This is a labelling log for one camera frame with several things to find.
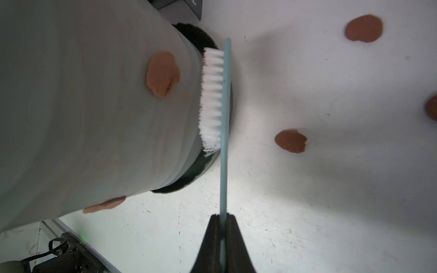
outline black box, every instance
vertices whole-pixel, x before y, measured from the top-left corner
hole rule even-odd
[[[149,0],[171,24],[194,24],[202,18],[203,0]]]

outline toothbrush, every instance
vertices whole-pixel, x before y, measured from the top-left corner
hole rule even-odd
[[[220,150],[220,265],[226,266],[225,227],[228,188],[228,140],[231,89],[231,39],[225,50],[205,48],[202,68],[199,130],[206,156]]]

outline black device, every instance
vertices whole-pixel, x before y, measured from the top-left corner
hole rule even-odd
[[[53,248],[53,242],[61,244]],[[30,270],[30,261],[54,254],[55,258],[34,266]],[[105,267],[78,240],[68,232],[49,242],[49,251],[34,255],[21,261],[25,273],[103,273]]]
[[[194,24],[202,18],[202,0],[148,0],[171,24]]]
[[[218,215],[212,215],[191,273],[221,273],[220,241],[226,238],[225,273],[256,273],[238,228],[237,219],[228,213],[225,234],[222,235]]]

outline toothbrush bristles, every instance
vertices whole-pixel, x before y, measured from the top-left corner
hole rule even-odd
[[[221,50],[205,48],[203,57],[199,130],[205,156],[220,149],[224,55]]]

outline brown clay blob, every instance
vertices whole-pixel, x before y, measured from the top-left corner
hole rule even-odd
[[[360,16],[347,24],[344,35],[351,41],[376,41],[382,35],[382,21],[372,14]]]
[[[101,211],[101,210],[112,209],[112,208],[115,208],[116,206],[118,206],[119,204],[123,203],[125,200],[126,200],[126,196],[114,198],[114,199],[111,199],[109,201],[103,202],[101,204],[87,207],[82,211],[82,213],[91,213],[91,212],[96,212],[96,211]]]
[[[430,118],[437,121],[437,95],[430,98],[425,105],[425,110]]]
[[[295,129],[288,129],[277,134],[274,141],[284,150],[299,154],[305,151],[307,137]]]
[[[160,51],[152,56],[146,74],[146,84],[158,98],[165,98],[180,80],[180,70],[171,52]]]

